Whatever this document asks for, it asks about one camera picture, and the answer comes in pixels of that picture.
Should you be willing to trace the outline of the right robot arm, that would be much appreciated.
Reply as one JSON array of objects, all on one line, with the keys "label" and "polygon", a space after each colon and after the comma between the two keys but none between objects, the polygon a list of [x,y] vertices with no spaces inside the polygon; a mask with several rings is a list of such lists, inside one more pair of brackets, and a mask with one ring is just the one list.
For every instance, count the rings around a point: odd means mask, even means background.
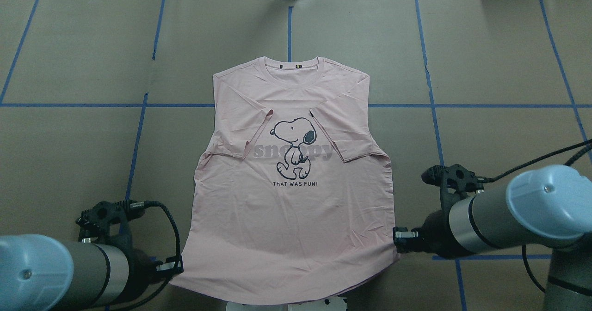
[{"label": "right robot arm", "polygon": [[592,183],[550,165],[484,191],[484,177],[460,165],[432,166],[421,180],[440,188],[440,210],[420,227],[394,227],[398,252],[447,260],[522,245],[552,249],[544,311],[591,309]]}]

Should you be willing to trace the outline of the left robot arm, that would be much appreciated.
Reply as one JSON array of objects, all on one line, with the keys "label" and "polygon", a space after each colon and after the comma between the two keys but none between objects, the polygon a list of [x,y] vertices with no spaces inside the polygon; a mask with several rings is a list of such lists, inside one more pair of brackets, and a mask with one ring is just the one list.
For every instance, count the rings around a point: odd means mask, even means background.
[{"label": "left robot arm", "polygon": [[148,286],[183,273],[178,256],[155,261],[127,246],[61,242],[39,234],[0,238],[3,311],[82,311],[136,304]]}]

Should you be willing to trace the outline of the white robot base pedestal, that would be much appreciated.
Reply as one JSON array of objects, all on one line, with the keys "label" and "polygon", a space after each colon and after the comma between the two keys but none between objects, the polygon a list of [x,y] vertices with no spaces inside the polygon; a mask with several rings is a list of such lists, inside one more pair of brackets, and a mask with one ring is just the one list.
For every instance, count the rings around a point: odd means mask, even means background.
[{"label": "white robot base pedestal", "polygon": [[280,305],[246,305],[234,302],[226,304],[225,311],[348,311],[347,298],[334,296],[312,302]]}]

